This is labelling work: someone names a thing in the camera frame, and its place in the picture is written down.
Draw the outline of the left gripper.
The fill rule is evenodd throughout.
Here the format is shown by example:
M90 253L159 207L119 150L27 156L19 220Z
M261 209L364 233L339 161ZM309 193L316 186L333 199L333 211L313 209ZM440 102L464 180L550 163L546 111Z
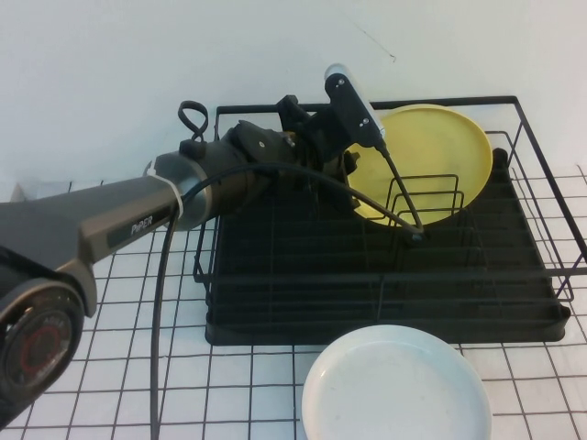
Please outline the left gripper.
M331 105L310 115L298 104L297 97L286 95L277 105L282 129L291 132L305 154L305 163L329 177L348 181L358 168L359 152L347 150L352 138ZM331 184L319 184L322 202L341 215L354 215L359 202L347 190Z

